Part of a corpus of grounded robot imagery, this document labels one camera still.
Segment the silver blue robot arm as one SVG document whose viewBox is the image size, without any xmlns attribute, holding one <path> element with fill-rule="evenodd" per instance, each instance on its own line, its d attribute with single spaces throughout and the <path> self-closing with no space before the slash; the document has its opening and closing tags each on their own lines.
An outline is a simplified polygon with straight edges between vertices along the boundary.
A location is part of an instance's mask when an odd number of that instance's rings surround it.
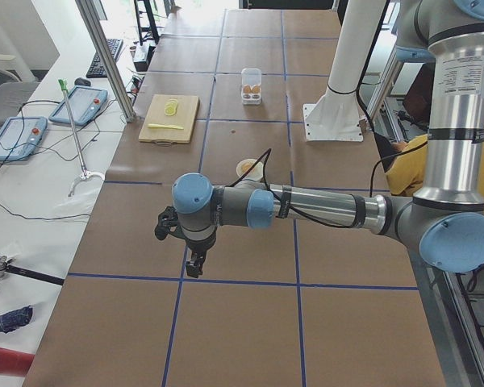
<svg viewBox="0 0 484 387">
<path fill-rule="evenodd" d="M 433 58 L 435 78 L 422 187 L 411 197 L 362 197 L 240 180 L 212 185 L 179 177 L 155 234 L 186 242 L 191 277 L 202 274 L 218 227 L 266 228 L 274 218 L 305 218 L 398 240 L 431 266 L 464 273 L 484 264 L 484 198 L 478 172 L 484 145 L 484 1 L 404 1 L 399 51 Z"/>
</svg>

